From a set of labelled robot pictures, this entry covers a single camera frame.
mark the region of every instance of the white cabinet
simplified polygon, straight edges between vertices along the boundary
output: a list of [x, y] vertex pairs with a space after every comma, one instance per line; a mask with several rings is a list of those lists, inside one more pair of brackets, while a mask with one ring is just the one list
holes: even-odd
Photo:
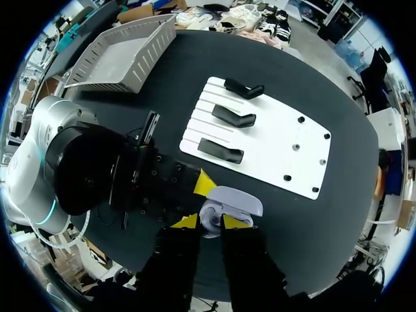
[[401, 150], [405, 134], [402, 117], [399, 112], [389, 107], [367, 116], [377, 132], [378, 147], [387, 151]]

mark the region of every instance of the black sneaker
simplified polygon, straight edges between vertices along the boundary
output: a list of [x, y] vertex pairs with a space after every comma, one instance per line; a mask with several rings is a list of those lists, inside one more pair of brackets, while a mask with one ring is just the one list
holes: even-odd
[[284, 10], [280, 10], [276, 14], [276, 19], [278, 21], [277, 27], [276, 27], [276, 35], [279, 40], [283, 42], [287, 42], [288, 44], [291, 41], [291, 27], [289, 26], [289, 23], [287, 22], [287, 12]]
[[284, 10], [279, 10], [276, 13], [276, 18], [278, 19], [278, 22], [287, 21], [287, 18], [288, 18], [287, 12]]
[[259, 3], [257, 6], [257, 11], [261, 12], [263, 16], [276, 16], [278, 13], [278, 8], [276, 5], [270, 5], [268, 3]]
[[260, 24], [257, 26], [257, 29], [263, 33], [267, 33], [269, 38], [273, 38], [276, 35], [277, 26], [278, 21], [275, 15], [271, 15], [263, 18]]

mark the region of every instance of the gray floor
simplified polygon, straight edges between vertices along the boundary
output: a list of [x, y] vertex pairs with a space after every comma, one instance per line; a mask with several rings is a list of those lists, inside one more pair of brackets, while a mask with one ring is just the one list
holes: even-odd
[[[292, 28], [291, 47], [299, 51], [304, 62], [327, 77], [348, 96], [358, 95], [357, 88], [346, 80], [350, 75], [359, 79], [358, 74], [335, 53], [334, 45], [319, 38], [317, 29], [307, 23], [291, 18], [289, 24]], [[362, 99], [355, 101], [355, 103], [367, 111]]]

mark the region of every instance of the gray plastic part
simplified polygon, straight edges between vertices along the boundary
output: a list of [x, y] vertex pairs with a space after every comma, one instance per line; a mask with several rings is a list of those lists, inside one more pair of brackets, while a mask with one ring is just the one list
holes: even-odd
[[263, 204], [256, 197], [235, 188], [214, 188], [208, 193], [200, 211], [201, 224], [206, 230], [205, 238], [220, 236], [220, 219], [224, 214], [253, 226], [251, 215], [262, 216]]
[[138, 93], [176, 37], [174, 14], [152, 16], [101, 33], [75, 63], [65, 88]]
[[263, 204], [258, 198], [235, 188], [216, 187], [208, 193], [207, 199], [220, 202], [250, 215], [263, 215]]

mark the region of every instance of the shoe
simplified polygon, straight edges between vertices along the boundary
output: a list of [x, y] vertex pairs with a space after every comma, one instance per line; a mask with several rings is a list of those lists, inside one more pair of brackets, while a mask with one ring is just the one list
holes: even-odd
[[284, 11], [284, 10], [279, 10], [279, 11], [276, 13], [276, 18], [277, 18], [277, 20], [278, 20], [279, 22], [282, 22], [282, 21], [287, 21], [287, 18], [288, 18], [287, 12], [286, 12], [286, 11]]
[[289, 45], [291, 42], [291, 27], [288, 23], [279, 23], [276, 27], [275, 37]]
[[246, 26], [241, 30], [252, 31], [256, 24], [261, 20], [261, 13], [257, 11], [256, 5], [241, 5], [236, 8], [231, 8], [229, 12], [222, 13], [222, 17], [242, 19]]
[[257, 27], [256, 31], [261, 31], [262, 33], [268, 34], [269, 38], [273, 38], [276, 35], [276, 27], [278, 21], [274, 15], [263, 18], [261, 23]]
[[287, 12], [284, 10], [278, 11], [276, 14], [276, 19], [278, 21], [277, 27], [276, 27], [276, 38], [282, 41], [284, 44], [289, 45], [291, 41], [291, 27], [289, 26], [289, 23], [287, 22]]
[[268, 3], [259, 3], [257, 6], [257, 9], [259, 12], [261, 12], [261, 15], [263, 16], [276, 16], [278, 13], [278, 8], [276, 5], [270, 5]]
[[176, 23], [180, 26], [188, 27], [203, 14], [200, 8], [192, 8], [188, 12], [182, 12], [176, 15]]
[[246, 26], [245, 21], [228, 16], [216, 22], [214, 25], [210, 26], [209, 30], [217, 31], [219, 33], [232, 34], [235, 31], [243, 30], [245, 26]]

